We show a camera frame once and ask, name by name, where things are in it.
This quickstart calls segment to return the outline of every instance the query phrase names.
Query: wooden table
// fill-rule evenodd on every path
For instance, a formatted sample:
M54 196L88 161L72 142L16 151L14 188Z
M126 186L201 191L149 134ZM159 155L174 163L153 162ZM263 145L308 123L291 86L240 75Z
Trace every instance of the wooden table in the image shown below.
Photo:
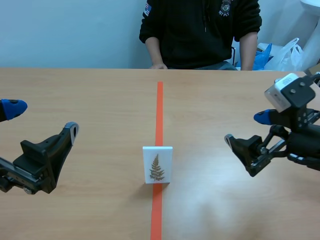
M21 154L76 121L80 132L51 193L0 193L1 240L149 240L152 185L142 147L155 144L157 81L164 82L163 240L318 240L320 173L275 159L255 178L224 136L266 136L253 120L284 72L0 69L1 98L25 114L0 124L0 153Z

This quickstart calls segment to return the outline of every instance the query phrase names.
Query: white plastic bag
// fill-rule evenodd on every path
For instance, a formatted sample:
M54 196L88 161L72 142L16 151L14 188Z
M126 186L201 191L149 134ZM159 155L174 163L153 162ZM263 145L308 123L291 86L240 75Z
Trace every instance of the white plastic bag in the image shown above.
M285 45L266 65L265 70L272 71L302 71L303 50L297 44L299 38Z

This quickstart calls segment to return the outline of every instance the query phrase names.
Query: hand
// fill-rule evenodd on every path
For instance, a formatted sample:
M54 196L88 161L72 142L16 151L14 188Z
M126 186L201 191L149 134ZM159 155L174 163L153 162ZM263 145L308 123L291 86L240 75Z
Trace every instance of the hand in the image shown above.
M150 69L168 69L168 67L164 63L160 63L152 65Z

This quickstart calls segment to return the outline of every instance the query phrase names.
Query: blue plastic bag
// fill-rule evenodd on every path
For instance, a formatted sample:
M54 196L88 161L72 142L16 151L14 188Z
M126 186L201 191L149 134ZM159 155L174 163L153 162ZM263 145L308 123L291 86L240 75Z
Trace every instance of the blue plastic bag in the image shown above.
M253 70L261 71L265 69L266 64L269 61L270 53L271 53L272 43L265 49L265 51L257 51L255 54Z

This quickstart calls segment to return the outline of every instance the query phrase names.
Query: orange tape line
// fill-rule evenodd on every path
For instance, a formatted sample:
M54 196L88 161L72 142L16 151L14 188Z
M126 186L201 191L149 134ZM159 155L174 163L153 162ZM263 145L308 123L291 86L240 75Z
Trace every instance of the orange tape line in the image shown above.
M156 93L155 145L164 144L164 83L158 82ZM150 240L162 240L162 184L153 185Z

